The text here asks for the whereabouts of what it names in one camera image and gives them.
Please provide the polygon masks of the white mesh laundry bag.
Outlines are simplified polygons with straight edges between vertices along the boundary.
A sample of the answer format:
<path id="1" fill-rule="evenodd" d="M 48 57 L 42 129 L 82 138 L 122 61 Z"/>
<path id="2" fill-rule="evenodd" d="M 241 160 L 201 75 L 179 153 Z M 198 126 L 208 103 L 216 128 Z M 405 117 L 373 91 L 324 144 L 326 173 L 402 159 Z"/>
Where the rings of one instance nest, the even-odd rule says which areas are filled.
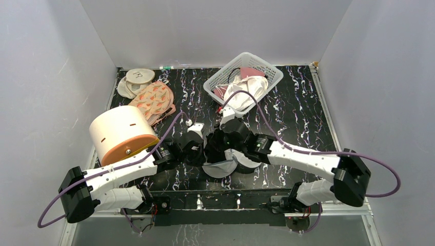
<path id="1" fill-rule="evenodd" d="M 224 160 L 216 163 L 204 163 L 203 171 L 213 178 L 224 178 L 237 172 L 242 174 L 252 173 L 261 165 L 247 158 L 242 152 L 228 149 L 224 152 Z"/>

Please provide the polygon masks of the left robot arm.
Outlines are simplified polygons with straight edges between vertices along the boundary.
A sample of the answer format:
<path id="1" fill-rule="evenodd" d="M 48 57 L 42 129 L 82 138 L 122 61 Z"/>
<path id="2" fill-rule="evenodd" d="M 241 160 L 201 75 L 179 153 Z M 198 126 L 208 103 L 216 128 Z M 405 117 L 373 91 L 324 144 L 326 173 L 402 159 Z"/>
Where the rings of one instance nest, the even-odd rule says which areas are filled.
<path id="1" fill-rule="evenodd" d="M 153 199 L 145 188 L 121 188 L 121 185 L 146 176 L 175 169 L 183 162 L 200 165 L 203 135 L 188 131 L 179 140 L 164 141 L 125 160 L 98 169 L 70 169 L 60 188 L 61 202 L 68 223 L 81 222 L 94 212 L 110 209 L 132 209 L 148 213 Z"/>

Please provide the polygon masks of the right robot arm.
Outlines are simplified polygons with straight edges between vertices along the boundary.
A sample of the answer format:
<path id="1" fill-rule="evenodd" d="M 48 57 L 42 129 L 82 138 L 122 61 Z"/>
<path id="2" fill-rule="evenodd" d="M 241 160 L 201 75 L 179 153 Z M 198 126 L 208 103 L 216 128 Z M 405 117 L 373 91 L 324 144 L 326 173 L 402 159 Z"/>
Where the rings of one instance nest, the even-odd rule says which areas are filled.
<path id="1" fill-rule="evenodd" d="M 351 150 L 341 154 L 290 145 L 274 136 L 253 133 L 243 122 L 232 119 L 206 136 L 204 153 L 208 163 L 233 160 L 238 165 L 264 163 L 288 166 L 320 177 L 313 182 L 297 182 L 288 197 L 271 201 L 278 213 L 302 212 L 311 205 L 338 200 L 361 207 L 365 200 L 371 172 Z"/>

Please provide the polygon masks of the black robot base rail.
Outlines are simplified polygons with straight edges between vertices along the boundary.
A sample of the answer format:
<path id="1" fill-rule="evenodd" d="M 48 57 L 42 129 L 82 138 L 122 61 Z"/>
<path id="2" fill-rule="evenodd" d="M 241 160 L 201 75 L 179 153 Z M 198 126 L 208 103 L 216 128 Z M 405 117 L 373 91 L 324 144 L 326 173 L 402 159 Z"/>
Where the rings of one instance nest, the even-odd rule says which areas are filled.
<path id="1" fill-rule="evenodd" d="M 138 224 L 140 230 L 151 225 L 181 224 L 267 224 L 306 231 L 316 207 L 295 210 L 289 207 L 289 190 L 193 190 L 150 193 L 144 208 L 121 209 L 131 221 L 146 217 L 153 221 Z"/>

